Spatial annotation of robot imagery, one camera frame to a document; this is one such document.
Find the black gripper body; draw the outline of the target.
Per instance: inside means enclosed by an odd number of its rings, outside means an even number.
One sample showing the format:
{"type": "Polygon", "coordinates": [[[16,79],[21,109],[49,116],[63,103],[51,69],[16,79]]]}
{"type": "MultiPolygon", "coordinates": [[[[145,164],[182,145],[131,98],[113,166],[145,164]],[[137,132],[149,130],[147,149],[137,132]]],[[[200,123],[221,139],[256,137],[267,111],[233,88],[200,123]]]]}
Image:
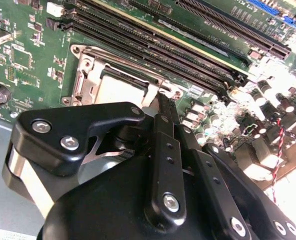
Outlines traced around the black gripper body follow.
{"type": "Polygon", "coordinates": [[[52,207],[39,240],[229,240],[196,184],[183,175],[187,217],[163,233],[144,213],[151,174],[145,157],[126,160],[64,194],[52,207]]]}

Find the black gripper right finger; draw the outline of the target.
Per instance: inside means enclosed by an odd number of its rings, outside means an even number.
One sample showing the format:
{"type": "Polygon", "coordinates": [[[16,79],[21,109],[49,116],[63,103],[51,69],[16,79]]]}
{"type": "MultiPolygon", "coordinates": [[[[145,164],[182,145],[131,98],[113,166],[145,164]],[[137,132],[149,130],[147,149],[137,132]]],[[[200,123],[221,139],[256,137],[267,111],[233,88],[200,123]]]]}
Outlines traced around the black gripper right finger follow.
{"type": "Polygon", "coordinates": [[[216,240],[296,240],[296,225],[213,143],[203,147],[192,130],[179,124],[170,103],[175,136],[181,144],[183,166],[192,169],[197,194],[216,240]]]}

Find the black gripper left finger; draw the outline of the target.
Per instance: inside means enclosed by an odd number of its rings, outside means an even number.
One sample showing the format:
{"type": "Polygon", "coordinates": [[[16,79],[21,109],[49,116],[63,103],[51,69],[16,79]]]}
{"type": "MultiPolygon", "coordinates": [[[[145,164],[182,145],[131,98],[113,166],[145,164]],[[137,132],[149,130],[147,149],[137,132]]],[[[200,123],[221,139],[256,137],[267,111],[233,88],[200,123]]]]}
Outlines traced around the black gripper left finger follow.
{"type": "Polygon", "coordinates": [[[78,186],[82,165],[134,150],[131,163],[148,161],[144,213],[157,229],[186,219],[180,143],[162,97],[160,112],[146,115],[130,102],[29,110],[15,121],[2,169],[5,184],[34,202],[44,216],[78,186]]]}

